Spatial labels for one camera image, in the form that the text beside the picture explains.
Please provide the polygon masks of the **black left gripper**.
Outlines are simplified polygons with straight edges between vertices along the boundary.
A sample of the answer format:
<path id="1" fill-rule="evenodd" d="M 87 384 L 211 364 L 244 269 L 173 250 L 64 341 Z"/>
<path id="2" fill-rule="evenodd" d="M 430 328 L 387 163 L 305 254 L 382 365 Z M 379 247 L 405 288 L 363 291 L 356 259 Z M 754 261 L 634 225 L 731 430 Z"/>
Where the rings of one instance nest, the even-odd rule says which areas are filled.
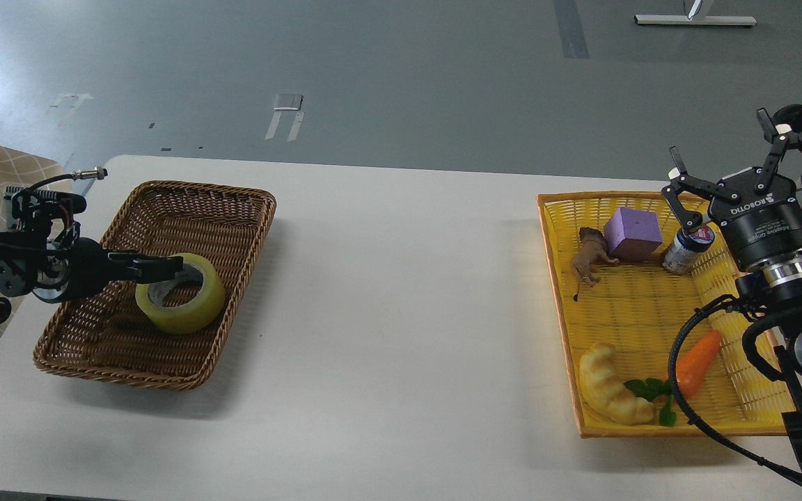
<path id="1" fill-rule="evenodd" d="M 108 272 L 109 263 L 115 271 Z M 132 250 L 105 250 L 81 237 L 70 248 L 51 287 L 38 286 L 32 295 L 45 303 L 93 297 L 111 281 L 160 283 L 172 281 L 184 266 L 182 257 L 156 257 Z"/>

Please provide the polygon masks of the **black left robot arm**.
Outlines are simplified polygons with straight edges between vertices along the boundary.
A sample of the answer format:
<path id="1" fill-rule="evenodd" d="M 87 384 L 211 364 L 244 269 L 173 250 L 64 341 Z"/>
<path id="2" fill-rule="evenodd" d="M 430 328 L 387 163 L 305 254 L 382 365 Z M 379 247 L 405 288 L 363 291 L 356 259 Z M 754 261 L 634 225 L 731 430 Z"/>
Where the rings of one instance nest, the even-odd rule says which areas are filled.
<path id="1" fill-rule="evenodd" d="M 171 281 L 181 257 L 153 257 L 135 250 L 112 250 L 83 237 L 76 215 L 86 199 L 48 185 L 63 180 L 103 180 L 104 168 L 54 175 L 3 194 L 6 229 L 0 230 L 0 325 L 12 314 L 12 299 L 28 294 L 45 303 L 85 299 L 109 283 L 149 285 Z"/>

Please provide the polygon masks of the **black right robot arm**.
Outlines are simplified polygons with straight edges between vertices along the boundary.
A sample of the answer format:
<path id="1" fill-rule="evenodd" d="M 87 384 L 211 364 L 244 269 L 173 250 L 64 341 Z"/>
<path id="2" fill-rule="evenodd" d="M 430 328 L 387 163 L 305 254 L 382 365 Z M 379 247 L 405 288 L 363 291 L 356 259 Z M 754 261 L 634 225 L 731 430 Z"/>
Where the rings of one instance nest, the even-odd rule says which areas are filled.
<path id="1" fill-rule="evenodd" d="M 664 200 L 682 231 L 716 224 L 742 275 L 736 280 L 736 295 L 713 299 L 681 327 L 666 374 L 671 399 L 689 424 L 802 488 L 802 208 L 796 197 L 802 190 L 802 105 L 786 106 L 773 116 L 760 109 L 757 120 L 771 146 L 763 164 L 719 181 L 688 174 L 677 149 L 670 149 L 675 167 L 661 191 Z M 782 418 L 799 470 L 732 442 L 707 424 L 682 394 L 677 381 L 682 343 L 700 321 L 722 311 L 737 311 L 747 318 L 741 348 L 749 364 L 768 380 L 788 387 L 794 410 Z"/>

